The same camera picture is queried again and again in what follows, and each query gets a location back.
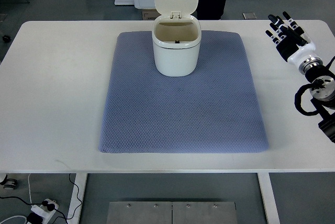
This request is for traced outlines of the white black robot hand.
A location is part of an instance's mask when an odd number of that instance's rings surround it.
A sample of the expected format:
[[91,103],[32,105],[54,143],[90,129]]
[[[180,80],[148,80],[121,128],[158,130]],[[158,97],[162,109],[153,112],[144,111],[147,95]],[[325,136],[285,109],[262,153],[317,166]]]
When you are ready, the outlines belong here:
[[310,58],[316,46],[310,36],[287,12],[283,12],[283,16],[286,20],[280,16],[268,15],[272,31],[266,30],[265,33],[286,62],[300,66],[305,59]]

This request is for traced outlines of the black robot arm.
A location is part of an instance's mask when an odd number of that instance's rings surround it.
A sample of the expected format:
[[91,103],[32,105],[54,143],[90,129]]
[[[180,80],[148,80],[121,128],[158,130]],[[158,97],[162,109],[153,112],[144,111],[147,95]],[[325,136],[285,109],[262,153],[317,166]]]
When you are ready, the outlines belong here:
[[[308,84],[299,88],[295,94],[295,108],[305,116],[320,115],[322,121],[318,123],[319,129],[334,142],[334,113],[329,113],[327,109],[334,110],[334,73],[330,71],[330,67],[334,62],[334,58],[326,65],[312,65],[305,77]],[[310,100],[314,106],[314,111],[305,111],[302,108],[302,95],[305,91],[309,91],[312,99]]]

